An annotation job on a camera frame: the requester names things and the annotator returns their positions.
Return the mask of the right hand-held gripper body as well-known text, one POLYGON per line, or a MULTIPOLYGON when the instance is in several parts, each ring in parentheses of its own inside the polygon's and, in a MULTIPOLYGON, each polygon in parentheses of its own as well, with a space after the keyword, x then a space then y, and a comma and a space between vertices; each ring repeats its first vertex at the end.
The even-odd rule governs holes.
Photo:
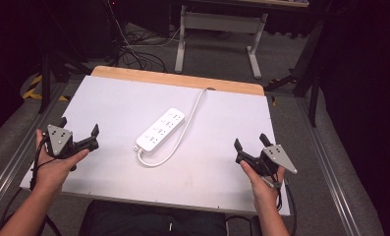
POLYGON ((259 157, 254 157, 243 150, 237 152, 236 162, 241 163, 242 160, 260 176, 272 176, 280 166, 294 174, 298 173, 298 169, 281 145, 264 147, 259 157))

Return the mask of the person's right hand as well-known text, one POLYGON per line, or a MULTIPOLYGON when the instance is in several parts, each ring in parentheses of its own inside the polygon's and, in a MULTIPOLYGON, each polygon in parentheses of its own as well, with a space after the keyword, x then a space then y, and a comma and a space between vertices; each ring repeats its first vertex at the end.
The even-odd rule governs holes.
POLYGON ((254 197, 254 207, 257 212, 277 212, 276 201, 278 192, 271 188, 245 161, 240 163, 243 171, 251 181, 251 188, 254 197))

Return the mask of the yellow black hazard tape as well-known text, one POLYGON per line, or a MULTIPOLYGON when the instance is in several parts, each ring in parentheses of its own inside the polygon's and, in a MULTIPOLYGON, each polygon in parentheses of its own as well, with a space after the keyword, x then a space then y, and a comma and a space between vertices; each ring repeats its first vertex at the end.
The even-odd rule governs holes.
POLYGON ((35 90, 37 89, 38 84, 41 82, 41 80, 42 80, 42 76, 40 74, 38 74, 30 82, 30 84, 29 84, 29 86, 27 88, 27 91, 23 94, 23 99, 28 99, 28 98, 37 99, 37 100, 41 100, 42 99, 42 95, 35 92, 35 90))

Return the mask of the white metal desk frame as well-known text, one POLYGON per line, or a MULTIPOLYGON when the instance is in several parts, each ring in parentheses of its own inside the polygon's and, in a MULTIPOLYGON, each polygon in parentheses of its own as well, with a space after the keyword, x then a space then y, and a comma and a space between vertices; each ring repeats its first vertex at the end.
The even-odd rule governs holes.
MULTIPOLYGON (((262 4, 265 7, 287 7, 292 10, 306 8, 307 0, 247 0, 248 2, 262 4)), ((259 80, 261 72, 256 59, 256 49, 258 48, 268 14, 263 13, 260 17, 241 17, 219 14, 193 13, 187 11, 187 6, 183 5, 180 12, 179 45, 175 63, 175 72, 183 72, 185 56, 185 30, 221 30, 229 32, 253 33, 252 45, 246 48, 250 60, 253 76, 259 80)))

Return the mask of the person's left hand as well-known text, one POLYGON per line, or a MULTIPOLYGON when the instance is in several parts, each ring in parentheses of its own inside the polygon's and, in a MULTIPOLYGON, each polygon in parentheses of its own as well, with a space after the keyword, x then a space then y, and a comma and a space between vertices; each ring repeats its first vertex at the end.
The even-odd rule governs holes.
POLYGON ((59 194, 71 169, 88 154, 89 150, 84 149, 67 159, 55 159, 42 149, 38 157, 37 180, 33 190, 51 195, 59 194))

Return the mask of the black metal stand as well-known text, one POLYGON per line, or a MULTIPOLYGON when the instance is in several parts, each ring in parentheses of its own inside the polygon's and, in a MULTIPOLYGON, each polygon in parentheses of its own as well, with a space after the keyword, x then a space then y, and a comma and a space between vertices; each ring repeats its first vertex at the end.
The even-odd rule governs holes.
POLYGON ((304 97, 310 91, 310 102, 307 117, 310 125, 315 128, 315 112, 318 100, 319 81, 316 66, 317 47, 322 36, 324 28, 324 20, 319 20, 313 30, 311 31, 306 45, 292 70, 291 74, 281 80, 272 80, 264 88, 265 91, 273 91, 288 83, 296 82, 293 88, 293 95, 295 97, 304 97))
POLYGON ((89 75, 91 70, 84 65, 86 59, 73 15, 71 0, 29 0, 34 31, 38 34, 37 44, 41 52, 42 100, 40 113, 49 106, 50 80, 54 75, 57 82, 69 80, 73 69, 89 75))

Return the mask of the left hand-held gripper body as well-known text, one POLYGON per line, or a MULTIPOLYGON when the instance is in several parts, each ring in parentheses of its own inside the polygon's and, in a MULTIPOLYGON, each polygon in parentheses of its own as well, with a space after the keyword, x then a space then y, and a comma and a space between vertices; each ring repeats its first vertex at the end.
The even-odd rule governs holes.
POLYGON ((99 148, 97 137, 89 136, 82 141, 74 142, 72 131, 54 125, 47 126, 45 138, 47 153, 57 159, 66 159, 84 149, 93 151, 99 148))

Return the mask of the aluminium floor rail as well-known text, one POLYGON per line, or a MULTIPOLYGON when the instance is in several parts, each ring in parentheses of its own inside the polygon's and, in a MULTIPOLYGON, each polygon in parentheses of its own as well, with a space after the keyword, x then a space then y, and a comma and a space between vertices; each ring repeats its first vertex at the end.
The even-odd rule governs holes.
POLYGON ((322 143, 319 133, 316 128, 311 125, 309 121, 308 109, 306 107, 306 101, 303 98, 297 98, 296 103, 301 111, 301 116, 304 118, 306 128, 309 130, 311 140, 315 146, 316 158, 319 162, 324 179, 329 188, 331 197, 337 208, 341 221, 344 225, 347 236, 362 236, 359 227, 355 221, 355 218, 351 212, 350 206, 346 200, 345 194, 340 187, 337 176, 334 173, 331 162, 328 158, 326 149, 322 143))
POLYGON ((56 84, 54 86, 54 90, 50 92, 49 103, 41 113, 37 113, 35 115, 34 120, 29 125, 28 131, 23 140, 20 142, 20 145, 17 147, 16 151, 11 156, 11 159, 0 173, 0 202, 5 196, 6 191, 10 187, 21 165, 27 158, 30 147, 35 144, 35 129, 44 123, 45 119, 48 117, 48 114, 56 104, 56 101, 64 92, 65 87, 66 84, 56 84))

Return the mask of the person's dark trousers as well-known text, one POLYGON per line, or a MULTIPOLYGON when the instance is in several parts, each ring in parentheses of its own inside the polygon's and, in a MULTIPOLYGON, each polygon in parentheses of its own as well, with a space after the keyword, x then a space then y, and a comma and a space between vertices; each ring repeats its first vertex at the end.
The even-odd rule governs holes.
POLYGON ((92 201, 79 236, 227 236, 217 212, 92 201))

